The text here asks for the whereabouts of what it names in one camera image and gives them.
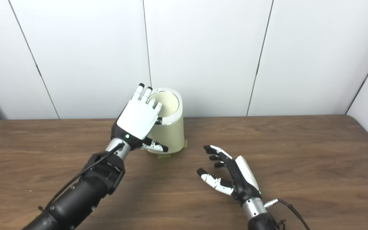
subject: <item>cylinder opening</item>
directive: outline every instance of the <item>cylinder opening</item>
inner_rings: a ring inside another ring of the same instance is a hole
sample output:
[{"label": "cylinder opening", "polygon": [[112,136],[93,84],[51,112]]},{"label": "cylinder opening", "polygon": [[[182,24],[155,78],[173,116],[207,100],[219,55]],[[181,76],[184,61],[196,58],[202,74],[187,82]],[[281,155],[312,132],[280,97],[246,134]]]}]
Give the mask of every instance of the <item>cylinder opening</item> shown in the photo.
[{"label": "cylinder opening", "polygon": [[149,99],[150,98],[154,98],[157,102],[161,102],[163,104],[159,113],[160,118],[166,118],[173,115],[180,106],[178,98],[170,92],[156,92],[153,93]]}]

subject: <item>cylindrical container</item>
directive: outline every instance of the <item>cylindrical container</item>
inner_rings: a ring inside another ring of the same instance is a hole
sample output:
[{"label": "cylindrical container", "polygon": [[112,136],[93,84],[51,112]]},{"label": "cylindrical container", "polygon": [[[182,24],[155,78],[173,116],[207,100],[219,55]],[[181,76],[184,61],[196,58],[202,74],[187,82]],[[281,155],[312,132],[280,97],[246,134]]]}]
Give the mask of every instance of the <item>cylindrical container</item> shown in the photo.
[{"label": "cylindrical container", "polygon": [[180,94],[169,88],[158,88],[150,95],[163,104],[159,113],[161,120],[155,124],[148,137],[168,147],[163,153],[147,150],[151,153],[170,154],[180,151],[184,147],[183,102]]}]

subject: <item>wooden table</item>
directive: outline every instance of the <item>wooden table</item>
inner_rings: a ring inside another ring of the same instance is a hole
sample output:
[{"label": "wooden table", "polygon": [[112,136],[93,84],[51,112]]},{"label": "wooden table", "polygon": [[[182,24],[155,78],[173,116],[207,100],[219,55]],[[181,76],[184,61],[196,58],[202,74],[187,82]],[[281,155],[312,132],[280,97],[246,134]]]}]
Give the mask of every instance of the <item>wooden table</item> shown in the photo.
[{"label": "wooden table", "polygon": [[[0,229],[21,229],[35,218],[92,153],[103,150],[111,119],[0,121]],[[188,147],[158,159],[135,150],[112,196],[79,230],[240,230],[242,208],[206,185],[196,170],[215,169],[203,145],[222,147],[249,163],[263,198],[281,198],[312,230],[368,229],[368,134],[351,117],[187,118]],[[303,229],[283,205],[270,212]]]}]

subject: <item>black arm segment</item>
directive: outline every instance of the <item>black arm segment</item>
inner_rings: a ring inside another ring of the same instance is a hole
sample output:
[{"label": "black arm segment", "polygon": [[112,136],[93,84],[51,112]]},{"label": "black arm segment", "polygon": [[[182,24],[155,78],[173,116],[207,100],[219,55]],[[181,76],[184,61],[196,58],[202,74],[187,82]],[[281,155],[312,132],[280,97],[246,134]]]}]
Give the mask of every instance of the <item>black arm segment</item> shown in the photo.
[{"label": "black arm segment", "polygon": [[278,230],[276,222],[269,213],[261,213],[248,221],[248,230]]},{"label": "black arm segment", "polygon": [[106,194],[107,187],[100,179],[86,178],[67,189],[22,230],[74,229],[92,213]]},{"label": "black arm segment", "polygon": [[[94,167],[95,162],[103,159]],[[111,195],[124,176],[124,162],[107,151],[93,154],[86,166],[89,169],[51,205],[22,230],[73,230],[89,216],[100,200]]]}]

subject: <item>robotic arm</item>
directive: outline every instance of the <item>robotic arm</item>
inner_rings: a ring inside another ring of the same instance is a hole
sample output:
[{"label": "robotic arm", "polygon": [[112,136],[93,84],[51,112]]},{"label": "robotic arm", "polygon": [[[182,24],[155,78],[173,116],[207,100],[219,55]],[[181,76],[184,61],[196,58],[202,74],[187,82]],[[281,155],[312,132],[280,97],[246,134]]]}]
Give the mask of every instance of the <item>robotic arm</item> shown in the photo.
[{"label": "robotic arm", "polygon": [[197,170],[198,175],[215,190],[231,195],[235,200],[239,201],[248,218],[248,230],[279,230],[280,225],[283,225],[283,229],[285,229],[285,221],[276,222],[267,211],[267,208],[277,202],[285,204],[302,221],[305,228],[310,230],[292,205],[280,199],[263,203],[257,181],[244,157],[238,156],[234,160],[224,150],[213,145],[206,145],[204,149],[207,154],[210,154],[210,160],[218,160],[214,167],[226,167],[233,181],[216,178],[201,168]]},{"label": "robotic arm", "polygon": [[160,102],[150,100],[152,88],[143,93],[139,84],[132,99],[111,127],[111,142],[105,151],[93,154],[82,171],[71,179],[46,205],[42,213],[22,230],[73,230],[97,207],[100,200],[111,195],[124,176],[124,159],[137,148],[167,152],[168,147],[147,134],[158,120]]}]

